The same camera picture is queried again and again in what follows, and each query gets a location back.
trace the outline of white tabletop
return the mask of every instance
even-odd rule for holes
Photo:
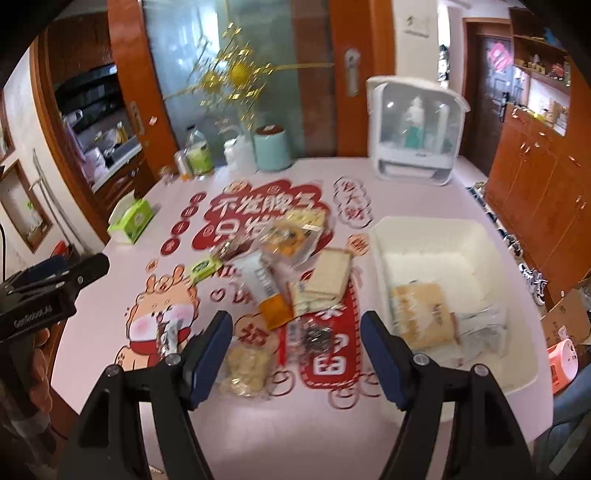
[[[344,208],[341,197],[335,194],[349,180],[359,194],[350,205],[359,205],[356,210]],[[82,410],[96,380],[115,361],[118,352],[127,355],[127,365],[130,358],[137,360],[136,366],[147,362],[147,356],[138,356],[134,351],[138,345],[145,348],[146,342],[130,345],[126,322],[129,315],[134,320],[140,317],[138,312],[144,307],[138,310],[134,306],[137,300],[143,301],[143,296],[138,295],[147,290],[151,274],[155,274],[156,281],[163,275],[173,277],[178,265],[187,269],[207,255],[205,249],[218,233],[231,232],[238,225],[259,228],[287,205],[314,204],[331,211],[332,236],[325,240],[341,248],[351,235],[367,233],[388,215],[461,218],[481,223],[505,263],[507,282],[519,297],[537,356],[536,380],[509,395],[509,403],[527,441],[550,426],[553,398],[540,316],[496,229],[456,180],[443,187],[402,180],[386,182],[375,178],[366,158],[316,158],[300,160],[282,172],[259,172],[247,179],[235,178],[232,171],[221,168],[202,181],[177,180],[168,187],[159,182],[147,198],[158,210],[155,218],[135,245],[107,245],[109,274],[80,293],[78,313],[68,321],[63,333],[52,385],[74,410]],[[189,224],[177,224],[184,220]],[[171,233],[173,226],[178,235]],[[191,314],[187,319],[193,332],[201,331],[218,309],[229,311],[234,322],[240,319],[236,331],[245,322],[257,325],[256,305],[236,289],[230,273],[230,269],[222,269],[197,285],[192,300],[178,300],[179,304],[188,302],[189,310],[194,312],[194,320]],[[384,417],[378,406],[381,390],[375,385],[371,363],[358,336],[361,313],[379,309],[375,277],[371,255],[354,257],[347,297],[350,308],[333,312],[342,313],[340,322],[350,339],[343,348],[344,358],[350,361],[346,369],[335,377],[321,372],[321,378],[288,364],[277,371],[277,388],[270,400],[231,397],[214,389],[209,399],[190,413],[217,480],[379,477],[398,427]],[[143,339],[139,321],[132,323],[132,336]],[[163,468],[150,408],[142,405],[141,410],[148,460]],[[440,478],[449,435],[449,424],[442,425],[429,478]]]

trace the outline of door handle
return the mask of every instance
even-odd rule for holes
[[[359,61],[361,53],[356,48],[349,48],[345,52],[345,78],[347,82],[347,96],[356,97],[359,94]]]
[[[135,126],[138,129],[138,135],[145,135],[146,129],[144,128],[144,122],[142,122],[142,116],[139,112],[139,107],[135,100],[130,101],[129,110],[131,110],[131,116],[133,117]]]

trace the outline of cracker package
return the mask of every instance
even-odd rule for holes
[[[437,283],[413,282],[392,288],[398,333],[412,350],[455,341],[454,321]]]

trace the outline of white appliance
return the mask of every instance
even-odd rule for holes
[[[446,184],[462,142],[470,106],[458,93],[424,79],[367,80],[368,151],[377,175]]]

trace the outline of kitchen shelf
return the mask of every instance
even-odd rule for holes
[[[566,84],[562,80],[553,79],[552,77],[548,77],[547,75],[542,75],[540,72],[536,72],[533,69],[529,69],[528,67],[523,67],[521,65],[515,65],[517,68],[523,70],[528,75],[530,75],[534,80],[539,82],[545,83],[549,87],[555,88],[556,90],[570,95],[570,87],[567,87]]]
[[[529,37],[527,35],[513,35],[513,38],[520,38],[522,40],[527,40],[529,42],[538,44],[538,45],[543,45],[545,48],[552,48],[554,50],[557,50],[558,52],[562,52],[564,55],[567,54],[567,51],[563,48],[560,47],[555,47],[554,45],[551,45],[550,43],[546,42],[546,40],[542,40],[540,38],[534,38],[534,37]]]

